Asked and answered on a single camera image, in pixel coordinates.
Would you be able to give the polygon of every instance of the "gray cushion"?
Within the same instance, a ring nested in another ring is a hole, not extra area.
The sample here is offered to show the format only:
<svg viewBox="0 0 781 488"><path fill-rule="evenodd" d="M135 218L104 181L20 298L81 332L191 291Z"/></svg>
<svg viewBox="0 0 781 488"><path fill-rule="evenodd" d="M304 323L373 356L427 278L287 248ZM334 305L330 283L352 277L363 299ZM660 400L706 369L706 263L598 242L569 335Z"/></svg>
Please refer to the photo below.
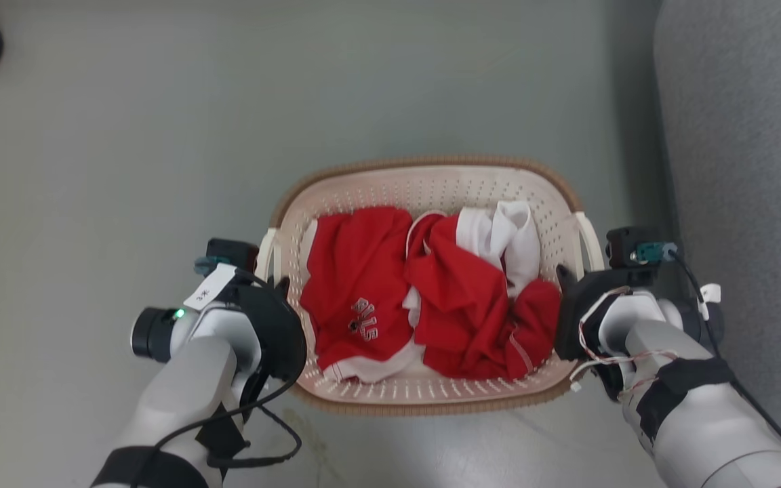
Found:
<svg viewBox="0 0 781 488"><path fill-rule="evenodd" d="M666 0L654 50L685 252L781 424L781 0Z"/></svg>

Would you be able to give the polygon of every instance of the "gray floor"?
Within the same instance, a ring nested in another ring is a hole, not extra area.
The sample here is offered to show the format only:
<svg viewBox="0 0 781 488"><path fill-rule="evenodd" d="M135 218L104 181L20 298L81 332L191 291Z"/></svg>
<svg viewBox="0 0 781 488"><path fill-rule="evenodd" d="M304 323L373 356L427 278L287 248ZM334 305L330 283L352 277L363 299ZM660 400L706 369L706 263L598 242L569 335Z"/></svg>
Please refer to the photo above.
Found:
<svg viewBox="0 0 781 488"><path fill-rule="evenodd" d="M0 486L86 486L158 365L146 305L196 284L214 235L258 240L316 169L424 153L527 155L599 234L666 214L655 3L641 0L0 0ZM588 380L479 416L275 409L306 438L228 486L659 486ZM256 450L288 440L261 420Z"/></svg>

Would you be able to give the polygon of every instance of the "white cloth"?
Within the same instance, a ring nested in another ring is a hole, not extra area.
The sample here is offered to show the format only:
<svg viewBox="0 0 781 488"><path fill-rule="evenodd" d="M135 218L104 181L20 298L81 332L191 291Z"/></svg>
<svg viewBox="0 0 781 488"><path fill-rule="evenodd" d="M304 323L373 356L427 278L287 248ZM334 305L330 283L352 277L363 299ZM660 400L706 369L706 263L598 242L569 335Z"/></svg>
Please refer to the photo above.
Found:
<svg viewBox="0 0 781 488"><path fill-rule="evenodd" d="M417 327L421 321L421 293L415 287L409 287L409 293L403 299L403 308L409 311L409 325Z"/></svg>
<svg viewBox="0 0 781 488"><path fill-rule="evenodd" d="M517 297L538 278L542 248L532 208L525 201L500 201L495 211L464 208L456 225L456 245L503 269L509 297Z"/></svg>
<svg viewBox="0 0 781 488"><path fill-rule="evenodd" d="M303 237L300 238L300 259L298 265L300 266L300 278L304 283L309 281L309 253L313 250L313 243L315 242L315 233L319 231L319 221L312 219L306 230L303 231Z"/></svg>
<svg viewBox="0 0 781 488"><path fill-rule="evenodd" d="M376 383L403 371L412 362L421 361L422 357L424 357L424 346L419 346L410 340L387 361L375 361L375 359L355 356L330 365L323 371L323 376L335 381L357 378L363 383Z"/></svg>

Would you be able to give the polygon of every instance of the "plastic basket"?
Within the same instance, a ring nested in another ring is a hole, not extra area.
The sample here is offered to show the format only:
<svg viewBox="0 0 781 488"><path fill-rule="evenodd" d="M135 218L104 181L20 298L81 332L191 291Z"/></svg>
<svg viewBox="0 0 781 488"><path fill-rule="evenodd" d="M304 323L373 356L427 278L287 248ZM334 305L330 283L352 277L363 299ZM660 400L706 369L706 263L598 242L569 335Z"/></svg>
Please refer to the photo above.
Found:
<svg viewBox="0 0 781 488"><path fill-rule="evenodd" d="M582 276L584 251L589 268L604 268L598 238L580 200L560 176L535 161L484 155L366 161L321 171L295 185L273 212L257 269L262 278L272 268L273 276L292 281L288 300L300 313L310 351L292 392L326 411L386 416L502 410L550 401L566 392L574 364L560 361L555 353L526 378L513 381L451 380L424 367L362 384L326 380L317 367L313 327L300 307L300 240L310 220L363 207L390 205L418 216L432 209L489 207L501 200L529 201L542 244L542 278L556 282L560 263Z"/></svg>

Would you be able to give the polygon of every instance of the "basket handle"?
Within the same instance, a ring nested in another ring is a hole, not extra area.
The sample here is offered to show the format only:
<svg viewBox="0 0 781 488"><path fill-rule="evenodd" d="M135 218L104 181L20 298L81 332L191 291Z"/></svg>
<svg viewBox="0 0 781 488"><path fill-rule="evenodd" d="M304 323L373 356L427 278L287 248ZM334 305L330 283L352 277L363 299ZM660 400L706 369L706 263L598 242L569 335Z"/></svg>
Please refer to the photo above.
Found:
<svg viewBox="0 0 781 488"><path fill-rule="evenodd" d="M599 236L595 234L592 222L586 218L586 214L583 212L574 212L574 219L577 223L577 231L580 232L580 238L583 240L583 250L586 251L586 259L589 260L589 268L591 271L601 271L605 268L605 260L601 256L601 244L599 244ZM583 255L576 253L577 262L577 278L583 277Z"/></svg>
<svg viewBox="0 0 781 488"><path fill-rule="evenodd" d="M282 276L282 246L279 246L279 242L276 241L277 231L279 231L278 228L267 229L267 233L261 240L261 246L258 248L255 276L264 281L270 277L270 262L273 262L273 277L279 280Z"/></svg>

